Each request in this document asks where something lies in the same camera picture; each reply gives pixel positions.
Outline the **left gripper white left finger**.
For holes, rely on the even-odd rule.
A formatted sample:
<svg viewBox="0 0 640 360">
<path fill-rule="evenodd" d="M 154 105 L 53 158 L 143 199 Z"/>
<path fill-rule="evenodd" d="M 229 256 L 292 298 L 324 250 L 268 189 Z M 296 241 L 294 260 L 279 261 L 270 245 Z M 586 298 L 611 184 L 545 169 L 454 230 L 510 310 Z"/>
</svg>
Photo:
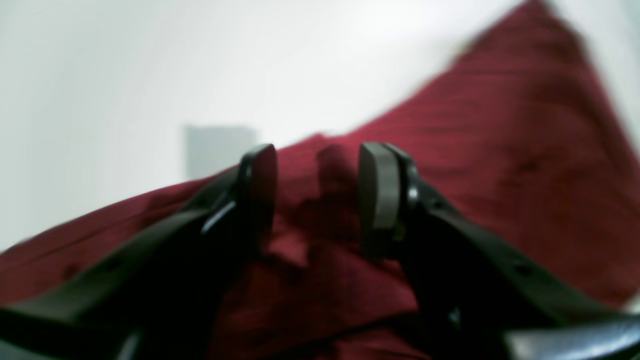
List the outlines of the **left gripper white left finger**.
<svg viewBox="0 0 640 360">
<path fill-rule="evenodd" d="M 263 253 L 277 151 L 258 145 L 178 212 L 62 285 L 1 308 L 3 360 L 203 360 L 221 302 Z"/>
</svg>

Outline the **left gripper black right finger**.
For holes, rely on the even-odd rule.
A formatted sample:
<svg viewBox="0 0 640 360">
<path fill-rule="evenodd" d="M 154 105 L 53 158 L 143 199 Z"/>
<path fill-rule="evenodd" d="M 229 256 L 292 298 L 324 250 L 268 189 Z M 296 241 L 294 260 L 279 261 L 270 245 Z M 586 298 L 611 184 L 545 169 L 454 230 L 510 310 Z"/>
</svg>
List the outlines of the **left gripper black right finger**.
<svg viewBox="0 0 640 360">
<path fill-rule="evenodd" d="M 422 180 L 413 157 L 363 142 L 362 251 L 396 260 L 434 360 L 637 360 L 640 321 L 590 299 L 473 223 Z"/>
</svg>

